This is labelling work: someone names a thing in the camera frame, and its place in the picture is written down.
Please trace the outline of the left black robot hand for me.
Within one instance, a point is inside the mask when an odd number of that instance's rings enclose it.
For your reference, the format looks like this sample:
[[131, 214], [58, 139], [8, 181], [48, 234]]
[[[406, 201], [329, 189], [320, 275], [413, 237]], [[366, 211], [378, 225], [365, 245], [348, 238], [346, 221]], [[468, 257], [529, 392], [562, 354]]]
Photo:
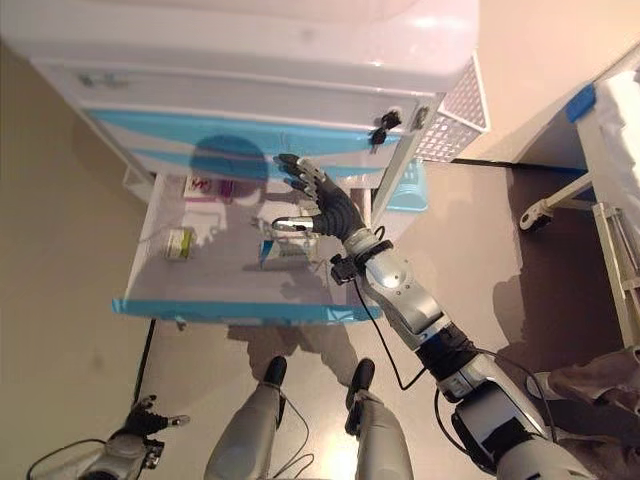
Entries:
[[140, 398], [131, 408], [119, 432], [147, 439], [168, 428], [180, 428], [190, 423], [189, 415], [166, 416], [156, 413], [153, 410], [156, 401], [155, 394]]

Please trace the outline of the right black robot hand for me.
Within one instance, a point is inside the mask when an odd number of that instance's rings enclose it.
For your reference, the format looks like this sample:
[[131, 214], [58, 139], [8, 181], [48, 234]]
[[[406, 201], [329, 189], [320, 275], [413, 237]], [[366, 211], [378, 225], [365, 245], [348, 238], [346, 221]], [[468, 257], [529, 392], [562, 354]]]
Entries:
[[365, 227], [351, 198], [310, 160], [294, 154], [279, 154], [275, 161], [288, 175], [287, 183], [312, 200], [318, 212], [314, 215], [277, 218], [271, 223], [274, 230], [311, 232], [333, 236], [344, 242]]

